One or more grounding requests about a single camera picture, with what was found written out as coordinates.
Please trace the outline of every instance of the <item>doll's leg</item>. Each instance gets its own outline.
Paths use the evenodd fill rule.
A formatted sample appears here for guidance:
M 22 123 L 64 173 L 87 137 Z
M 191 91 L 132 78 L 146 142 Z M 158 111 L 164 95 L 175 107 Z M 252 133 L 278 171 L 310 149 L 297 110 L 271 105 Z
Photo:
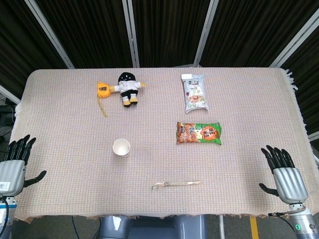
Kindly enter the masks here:
M 136 105 L 138 103 L 138 98 L 136 97 L 137 94 L 138 94 L 138 91 L 131 90 L 131 92 L 130 92 L 130 102 L 131 102 L 131 104 Z
M 123 92 L 121 93 L 121 96 L 122 96 L 123 105 L 127 108 L 130 107 L 131 106 L 131 102 L 129 100 L 130 94 L 128 92 Z

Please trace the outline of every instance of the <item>white shirt of doll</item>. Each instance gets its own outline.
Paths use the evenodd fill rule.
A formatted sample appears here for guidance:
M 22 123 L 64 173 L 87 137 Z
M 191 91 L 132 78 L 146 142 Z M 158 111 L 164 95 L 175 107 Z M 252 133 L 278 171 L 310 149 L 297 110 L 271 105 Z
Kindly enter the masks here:
M 142 87 L 140 82 L 136 81 L 120 81 L 117 86 L 114 86 L 115 92 L 120 91 L 121 93 L 128 90 L 137 91 L 138 88 Z

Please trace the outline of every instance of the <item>plush doll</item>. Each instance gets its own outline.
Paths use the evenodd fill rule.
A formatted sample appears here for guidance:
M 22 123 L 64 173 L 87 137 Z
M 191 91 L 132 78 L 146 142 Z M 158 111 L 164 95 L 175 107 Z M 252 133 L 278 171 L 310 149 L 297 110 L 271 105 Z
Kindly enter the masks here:
M 136 82 L 135 76 L 129 72 L 123 72 L 119 77 L 119 84 L 117 86 L 111 86 L 111 92 L 121 92 L 123 105 L 130 107 L 131 104 L 136 105 L 138 103 L 138 88 L 145 87 L 145 83 Z

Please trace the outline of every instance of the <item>snack bag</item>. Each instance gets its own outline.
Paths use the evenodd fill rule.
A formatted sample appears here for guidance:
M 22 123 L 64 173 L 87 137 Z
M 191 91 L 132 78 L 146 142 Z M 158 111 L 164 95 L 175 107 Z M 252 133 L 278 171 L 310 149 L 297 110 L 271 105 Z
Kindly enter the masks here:
M 177 122 L 177 143 L 218 143 L 220 123 L 180 123 Z
M 182 74 L 184 83 L 185 112 L 195 109 L 209 109 L 204 91 L 204 75 Z

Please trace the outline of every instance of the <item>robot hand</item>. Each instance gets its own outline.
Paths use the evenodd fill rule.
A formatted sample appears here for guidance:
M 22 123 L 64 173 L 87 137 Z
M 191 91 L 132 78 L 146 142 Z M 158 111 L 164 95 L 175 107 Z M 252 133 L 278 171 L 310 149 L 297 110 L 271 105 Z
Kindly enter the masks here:
M 271 148 L 269 145 L 266 147 L 270 153 L 264 148 L 261 151 L 274 175 L 277 189 L 270 189 L 262 183 L 259 186 L 266 193 L 279 196 L 284 203 L 303 203 L 308 198 L 308 194 L 301 174 L 295 168 L 290 155 L 284 149 Z
M 0 196 L 16 196 L 23 188 L 39 182 L 46 174 L 42 171 L 39 176 L 25 180 L 25 169 L 30 156 L 32 145 L 36 138 L 31 139 L 30 135 L 13 141 L 9 144 L 3 162 L 0 163 Z

